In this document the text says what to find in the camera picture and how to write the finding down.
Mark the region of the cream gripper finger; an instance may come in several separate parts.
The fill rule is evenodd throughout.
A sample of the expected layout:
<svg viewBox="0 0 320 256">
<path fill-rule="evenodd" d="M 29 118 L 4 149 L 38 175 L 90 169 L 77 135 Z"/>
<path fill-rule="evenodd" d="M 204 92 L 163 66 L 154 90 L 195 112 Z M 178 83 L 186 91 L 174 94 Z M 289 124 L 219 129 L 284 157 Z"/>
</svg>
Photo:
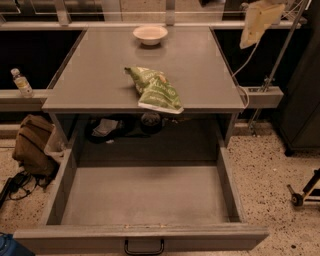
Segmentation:
<svg viewBox="0 0 320 256">
<path fill-rule="evenodd" d="M 241 34 L 240 48 L 248 48 L 260 41 L 264 32 L 280 22 L 286 0 L 257 0 L 248 5 Z"/>
</svg>

